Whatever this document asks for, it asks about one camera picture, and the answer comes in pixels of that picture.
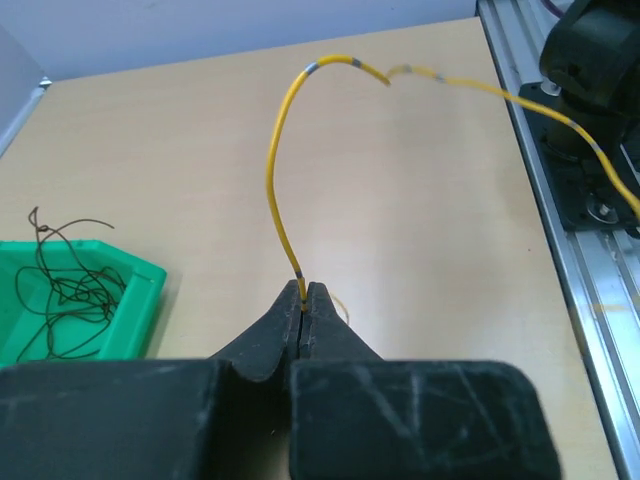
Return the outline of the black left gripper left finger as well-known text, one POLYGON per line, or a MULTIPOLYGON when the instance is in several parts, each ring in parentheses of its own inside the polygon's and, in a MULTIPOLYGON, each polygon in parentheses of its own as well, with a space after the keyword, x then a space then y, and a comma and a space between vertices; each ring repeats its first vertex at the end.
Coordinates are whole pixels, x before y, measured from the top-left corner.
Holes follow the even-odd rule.
POLYGON ((5 479, 243 479, 289 424, 300 299, 209 358, 32 363, 1 372, 5 479))

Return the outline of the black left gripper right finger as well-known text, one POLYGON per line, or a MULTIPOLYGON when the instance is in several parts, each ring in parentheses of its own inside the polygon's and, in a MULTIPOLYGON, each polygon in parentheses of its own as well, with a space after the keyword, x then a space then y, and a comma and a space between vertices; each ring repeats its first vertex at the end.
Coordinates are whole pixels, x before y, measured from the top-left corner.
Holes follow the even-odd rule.
POLYGON ((537 391, 491 360, 385 360, 311 283, 290 370, 295 479, 559 479, 537 391))

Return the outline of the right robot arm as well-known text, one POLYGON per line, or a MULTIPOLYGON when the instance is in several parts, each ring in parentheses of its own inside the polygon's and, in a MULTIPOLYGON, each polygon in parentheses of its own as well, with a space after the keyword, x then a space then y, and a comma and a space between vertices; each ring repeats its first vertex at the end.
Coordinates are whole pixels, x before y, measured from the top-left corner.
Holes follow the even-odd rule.
POLYGON ((560 88, 557 110, 613 151, 639 120, 639 3, 573 2, 551 29, 539 69, 560 88))

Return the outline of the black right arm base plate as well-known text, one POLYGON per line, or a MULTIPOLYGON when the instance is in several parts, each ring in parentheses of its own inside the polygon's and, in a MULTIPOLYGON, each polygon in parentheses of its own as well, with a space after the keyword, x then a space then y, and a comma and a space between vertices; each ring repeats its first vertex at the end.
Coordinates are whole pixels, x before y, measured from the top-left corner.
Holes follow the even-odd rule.
MULTIPOLYGON (((604 150, 616 173, 639 194, 639 121, 601 108, 565 92, 546 93, 540 83, 521 86, 519 95, 556 110, 584 127, 604 150)), ((625 230, 639 236, 639 220, 607 177, 592 148, 570 127, 525 111, 540 162, 567 231, 625 230)))

